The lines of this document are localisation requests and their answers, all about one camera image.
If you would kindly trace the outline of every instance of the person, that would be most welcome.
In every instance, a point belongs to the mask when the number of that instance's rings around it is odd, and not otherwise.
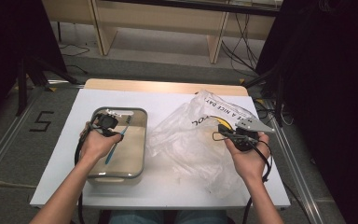
[[[258,135],[260,141],[266,144],[269,142],[269,137],[266,134],[259,133]],[[120,141],[120,138],[119,133],[111,137],[104,137],[94,130],[89,132],[81,148],[79,162],[30,223],[70,223],[88,173],[100,158],[107,155],[112,145]],[[253,150],[241,152],[235,148],[231,140],[225,139],[225,143],[234,160],[237,173],[251,194],[259,222],[283,223],[262,181],[264,161]],[[257,148],[267,158],[269,149],[264,143],[258,143]],[[163,222],[161,211],[122,211],[118,214],[114,213],[110,223],[128,223],[128,220],[134,222],[138,220],[136,223],[143,223],[142,220],[147,220],[148,223]],[[221,210],[180,211],[176,221],[185,224],[227,223],[227,217],[225,211]]]

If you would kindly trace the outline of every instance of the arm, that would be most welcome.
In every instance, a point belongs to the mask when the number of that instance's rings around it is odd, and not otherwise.
[[[269,142],[269,137],[266,134],[259,133],[258,135],[260,141]],[[232,160],[234,160],[237,173],[243,179],[251,194],[260,223],[283,223],[262,181],[264,166],[266,164],[254,150],[241,152],[235,148],[231,140],[225,139],[225,143],[231,153]],[[263,143],[258,143],[257,148],[266,158],[269,157],[267,146]]]
[[[120,137],[120,134],[104,137],[91,131],[81,148],[81,159],[31,223],[69,223],[90,170]]]

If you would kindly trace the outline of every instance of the cabinet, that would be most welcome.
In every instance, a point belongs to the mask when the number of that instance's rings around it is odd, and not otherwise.
[[[206,35],[211,63],[217,62],[223,36],[241,36],[234,13],[100,0],[43,0],[43,4],[51,21],[93,25],[102,55],[109,52],[118,27]],[[273,22],[273,17],[250,16],[248,37],[266,39]]]

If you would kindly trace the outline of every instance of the white tabletop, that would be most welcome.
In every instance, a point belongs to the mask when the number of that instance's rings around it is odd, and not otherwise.
[[[80,90],[31,205],[43,206],[72,170],[78,135],[96,108],[140,107],[147,112],[147,131],[150,132],[193,97],[194,94],[183,93]],[[250,97],[221,95],[221,98],[256,114]],[[170,161],[158,154],[155,158],[146,157],[144,171],[132,181],[101,185],[86,183],[83,204],[102,209],[225,209],[244,207],[250,197],[244,184],[225,198],[211,195],[203,186],[204,183],[196,178],[179,179]],[[290,205],[275,164],[266,187],[276,206]]]

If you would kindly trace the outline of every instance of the forearm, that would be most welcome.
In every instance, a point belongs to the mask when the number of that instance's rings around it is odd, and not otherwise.
[[[259,180],[244,180],[252,197],[252,203],[257,212],[259,223],[283,223],[275,205],[269,197],[261,178]]]
[[[80,160],[31,223],[69,223],[95,162],[94,159]]]

